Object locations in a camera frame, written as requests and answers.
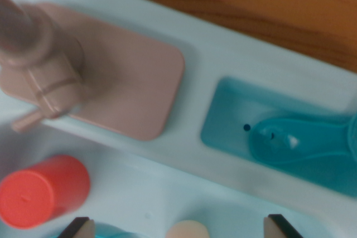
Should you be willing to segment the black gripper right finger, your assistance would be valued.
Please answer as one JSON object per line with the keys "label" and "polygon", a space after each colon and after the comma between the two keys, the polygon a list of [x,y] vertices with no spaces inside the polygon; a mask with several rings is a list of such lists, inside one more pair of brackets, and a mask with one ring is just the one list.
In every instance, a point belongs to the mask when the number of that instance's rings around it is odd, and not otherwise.
{"label": "black gripper right finger", "polygon": [[269,214],[263,220],[264,238],[303,238],[281,214]]}

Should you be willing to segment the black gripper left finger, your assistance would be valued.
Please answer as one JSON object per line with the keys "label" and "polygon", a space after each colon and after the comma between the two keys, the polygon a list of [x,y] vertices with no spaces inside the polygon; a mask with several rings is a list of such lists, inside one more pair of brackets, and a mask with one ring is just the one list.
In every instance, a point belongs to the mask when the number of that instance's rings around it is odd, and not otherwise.
{"label": "black gripper left finger", "polygon": [[95,238],[95,223],[89,217],[76,217],[57,238]]}

